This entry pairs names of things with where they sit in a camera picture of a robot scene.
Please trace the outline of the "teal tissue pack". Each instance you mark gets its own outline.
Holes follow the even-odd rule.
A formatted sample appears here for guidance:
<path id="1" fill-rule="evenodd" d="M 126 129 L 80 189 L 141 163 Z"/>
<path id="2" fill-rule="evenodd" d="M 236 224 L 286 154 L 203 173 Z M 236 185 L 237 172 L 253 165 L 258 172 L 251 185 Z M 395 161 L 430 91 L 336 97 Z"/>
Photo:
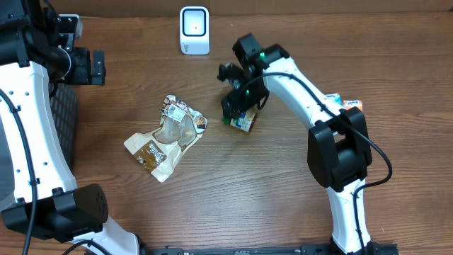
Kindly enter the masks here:
<path id="1" fill-rule="evenodd" d="M 326 94 L 325 98 L 326 100 L 337 103 L 340 106 L 343 104 L 342 98 L 339 93 Z"/>

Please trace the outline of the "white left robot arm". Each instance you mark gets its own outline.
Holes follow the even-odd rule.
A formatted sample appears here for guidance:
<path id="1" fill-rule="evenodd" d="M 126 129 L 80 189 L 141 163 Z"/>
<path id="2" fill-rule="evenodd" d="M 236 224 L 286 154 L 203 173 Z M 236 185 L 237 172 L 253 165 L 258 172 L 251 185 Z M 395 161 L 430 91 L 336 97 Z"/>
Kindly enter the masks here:
<path id="1" fill-rule="evenodd" d="M 141 239 L 109 215 L 103 189 L 77 185 L 63 146 L 72 146 L 77 104 L 51 102 L 58 88 L 102 85 L 105 54 L 75 47 L 83 24 L 48 1 L 1 2 L 1 125 L 13 172 L 13 202 L 5 226 L 32 238 L 86 247 L 93 254 L 145 254 Z"/>

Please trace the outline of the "orange tissue pack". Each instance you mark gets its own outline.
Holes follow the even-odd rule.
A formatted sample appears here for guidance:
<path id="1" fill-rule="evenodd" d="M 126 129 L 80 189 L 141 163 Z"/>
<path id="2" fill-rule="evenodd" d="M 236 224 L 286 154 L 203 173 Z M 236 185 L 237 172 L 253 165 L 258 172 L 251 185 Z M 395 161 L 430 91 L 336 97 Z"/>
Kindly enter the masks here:
<path id="1" fill-rule="evenodd" d="M 358 108 L 360 111 L 363 111 L 363 103 L 360 100 L 344 100 L 343 107 L 346 110 L 350 110 L 351 108 Z"/>

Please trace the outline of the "green lidded jar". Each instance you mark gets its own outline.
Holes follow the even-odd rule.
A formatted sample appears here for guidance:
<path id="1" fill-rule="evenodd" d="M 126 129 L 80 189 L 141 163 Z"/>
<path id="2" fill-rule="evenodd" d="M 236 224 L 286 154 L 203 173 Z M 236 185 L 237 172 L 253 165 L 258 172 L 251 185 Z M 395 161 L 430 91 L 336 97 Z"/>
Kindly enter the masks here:
<path id="1" fill-rule="evenodd" d="M 242 113 L 238 118 L 223 117 L 223 122 L 227 125 L 230 125 L 236 129 L 242 130 L 244 132 L 250 132 L 256 121 L 257 114 L 258 114 L 258 109 L 251 108 L 251 109 L 247 110 L 245 113 Z"/>

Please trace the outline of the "brown white snack bag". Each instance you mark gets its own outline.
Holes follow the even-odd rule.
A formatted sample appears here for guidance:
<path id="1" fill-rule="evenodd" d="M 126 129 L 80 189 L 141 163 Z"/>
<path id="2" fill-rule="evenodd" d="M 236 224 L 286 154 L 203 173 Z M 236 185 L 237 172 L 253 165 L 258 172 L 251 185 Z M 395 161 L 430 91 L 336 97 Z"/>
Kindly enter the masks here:
<path id="1" fill-rule="evenodd" d="M 130 154 L 163 183 L 183 155 L 203 136 L 208 120 L 174 95 L 167 95 L 161 107 L 159 127 L 135 133 L 124 141 Z"/>

